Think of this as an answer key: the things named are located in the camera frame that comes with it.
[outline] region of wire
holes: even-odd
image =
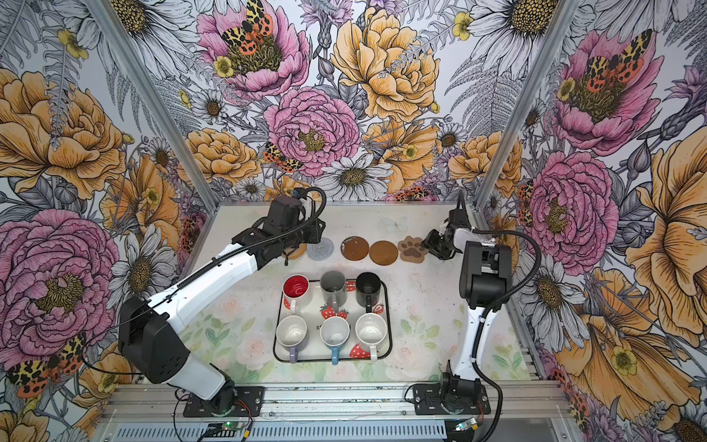
[[[109,374],[109,375],[125,375],[125,376],[142,376],[142,375],[143,375],[142,373],[138,373],[138,372],[120,373],[119,371],[106,371],[106,370],[102,370],[101,368],[96,368],[96,367],[92,366],[88,361],[86,361],[86,358],[83,357],[83,353],[79,353],[79,354],[78,354],[78,357],[80,358],[81,362],[83,362],[84,364],[87,365],[87,367],[89,367],[89,368],[92,369],[92,370],[99,371],[99,372],[101,372],[101,373],[107,373],[107,374]]]

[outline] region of paw print coaster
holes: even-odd
[[[425,255],[429,253],[429,250],[422,245],[422,238],[411,236],[398,243],[398,250],[400,250],[401,260],[415,264],[421,264],[425,260]]]

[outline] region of yellow flower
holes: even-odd
[[[216,70],[218,76],[222,78],[232,77],[233,74],[235,74],[233,65],[228,57],[217,57],[216,61],[214,61],[214,69]]]
[[[610,407],[618,397],[622,419],[634,420],[647,412],[655,401],[665,401],[667,414],[658,424],[666,430],[679,421],[679,406],[697,403],[700,390],[691,387],[692,378],[680,370],[665,338],[650,333],[655,321],[649,300],[619,270],[595,268],[588,284],[590,301],[580,315],[590,338],[584,348],[570,341],[571,348],[556,354],[572,382]],[[617,294],[620,294],[626,305]],[[688,355],[677,350],[685,361]]]
[[[575,83],[574,78],[570,77],[566,79],[560,85],[560,89],[557,90],[557,98],[559,98],[560,101],[569,100],[570,95],[572,94],[576,86],[577,84]]]
[[[397,120],[372,124],[368,132],[361,136],[379,149],[385,149],[380,164],[390,163],[393,174],[386,177],[388,192],[394,193],[412,186],[434,165],[434,153],[442,152],[442,144],[437,139],[437,126],[410,124],[407,128]]]
[[[66,29],[60,29],[57,31],[57,37],[59,41],[66,46],[66,51],[71,54],[73,58],[81,57],[84,60],[88,58],[88,51],[78,45],[76,34]]]
[[[666,333],[693,347],[707,331],[707,127],[653,156],[653,191],[638,187],[655,211],[653,233],[626,249],[636,282],[650,293],[650,311]]]
[[[54,149],[47,94],[54,86],[39,72],[20,80],[0,69],[0,176],[24,178],[16,192],[34,187],[42,174],[59,176],[76,186],[79,198],[90,199],[125,172],[123,136],[88,90],[71,85],[68,118]]]
[[[225,130],[218,132],[204,129],[190,132],[187,135],[187,145],[208,182],[214,177],[220,177],[235,185],[244,178],[262,173],[257,152]],[[181,165],[178,166],[177,172],[183,180],[189,180]]]
[[[131,230],[142,240],[150,224],[155,224],[162,228],[162,239],[171,248],[179,247],[182,223],[175,201],[177,193],[149,156],[143,155],[140,165],[130,169],[129,178],[111,181],[106,192],[100,201],[100,212],[108,230]]]
[[[49,439],[47,427],[49,418],[26,412],[22,420],[15,412],[0,412],[0,441],[10,442],[46,442]]]
[[[500,131],[488,137],[481,135],[462,143],[459,148],[462,149],[463,155],[457,155],[449,160],[450,177],[454,180],[458,178],[473,180],[478,176],[484,176],[489,170],[491,159],[496,155],[499,142],[501,142]],[[503,164],[501,175],[496,182],[496,188],[505,198],[510,198],[520,181],[521,153],[522,146],[516,139],[513,150]]]
[[[340,27],[331,61],[346,74],[343,84],[361,84],[366,91],[369,117],[411,122],[434,101],[440,61],[432,50],[403,67],[391,66],[417,42],[417,32],[401,28],[385,9],[369,8],[363,30],[351,21]]]
[[[98,362],[93,364],[96,368],[115,373],[131,373],[133,368],[124,356],[118,351],[118,342],[112,343],[100,355]],[[78,384],[86,390],[75,396],[74,403],[80,407],[89,408],[110,398],[118,384],[131,382],[131,376],[112,373],[101,373],[87,368],[78,377]]]
[[[472,24],[474,19],[470,12],[460,12],[454,17],[454,28],[452,28],[452,34],[455,37],[459,37],[460,40],[465,41],[472,34],[469,32],[469,25]]]
[[[187,95],[187,92],[184,89],[179,90],[179,98],[183,105],[187,106],[189,109],[192,108],[192,99],[189,98],[189,95]]]

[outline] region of white daisy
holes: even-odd
[[[533,263],[534,255],[525,251],[520,253],[518,271],[513,278],[515,283],[530,273]],[[552,351],[561,351],[563,347],[570,349],[563,325],[567,335],[580,348],[584,348],[585,340],[590,337],[587,326],[572,308],[572,305],[584,303],[584,293],[577,286],[562,282],[564,276],[562,263],[554,262],[550,255],[543,255],[540,270],[518,292],[518,302],[523,314],[530,318],[536,338]]]
[[[704,441],[707,439],[707,406],[700,401],[691,401],[679,408],[680,420],[672,428],[661,434],[665,442]]]
[[[442,149],[458,149],[459,145],[467,140],[468,133],[459,123],[442,123],[437,132],[437,139],[442,144]]]
[[[171,286],[177,275],[175,252],[162,240],[162,228],[154,224],[147,228],[142,244],[128,232],[125,252],[127,261],[118,261],[110,269],[113,279],[108,284],[108,308],[131,296],[147,299]]]
[[[76,33],[78,45],[98,47],[105,70],[113,72],[115,61],[110,44],[86,8],[87,0],[56,0],[54,8],[64,26]],[[199,41],[194,32],[192,4],[185,0],[111,0],[113,9],[142,55],[147,69],[162,79],[175,72],[187,72],[193,58],[189,43]]]
[[[540,51],[542,36],[550,24],[558,0],[470,0],[474,19],[468,31],[477,38],[471,58],[486,57],[484,70],[500,60],[499,72],[520,78]],[[574,33],[586,30],[591,8],[579,8]]]
[[[192,113],[209,124],[218,124],[226,117],[226,102],[216,89],[199,91],[192,97]]]
[[[387,194],[387,183],[381,180],[391,176],[392,164],[371,165],[373,154],[358,157],[354,163],[349,157],[335,161],[331,166],[322,168],[324,175],[317,178],[314,185],[321,187],[334,201],[373,201]]]
[[[597,0],[594,28],[606,29],[609,38],[625,41],[646,29],[661,32],[673,20],[683,21],[695,9],[695,0]]]
[[[255,178],[245,178],[233,188],[234,192],[246,201],[262,201],[265,198],[265,184]]]

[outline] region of pink peony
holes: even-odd
[[[356,116],[349,105],[310,87],[287,92],[263,115],[270,142],[287,158],[300,161],[299,171],[318,177],[322,168],[358,149]]]
[[[533,239],[562,262],[568,274],[591,270],[614,240],[619,223],[619,209],[610,198],[612,179],[604,163],[588,152],[567,158],[554,152],[533,187]]]
[[[663,57],[653,59],[655,37],[653,33],[642,56],[643,66],[627,83],[607,81],[593,93],[587,89],[588,60],[597,56],[610,60],[631,42],[619,42],[619,36],[607,40],[606,34],[590,32],[570,57],[570,64],[562,69],[555,107],[546,120],[548,132],[567,139],[577,149],[592,149],[599,156],[614,153],[633,138],[660,103],[650,99],[663,61]]]
[[[229,51],[221,38],[223,31],[241,28],[246,21],[245,6],[235,12],[230,6],[226,14],[214,11],[213,16],[200,14],[197,17],[199,45],[204,62],[218,65],[214,78],[226,83],[226,100],[242,104],[244,101],[260,100],[266,95],[277,95],[291,86],[299,86],[307,80],[310,63],[310,44],[305,31],[299,34],[291,25],[282,7],[275,12],[263,0],[265,13],[272,17],[272,36],[266,37],[259,49],[251,56],[242,56],[238,50]]]
[[[83,332],[91,342],[113,321],[106,308],[118,248],[98,224],[44,210],[0,226],[0,363],[46,361]]]

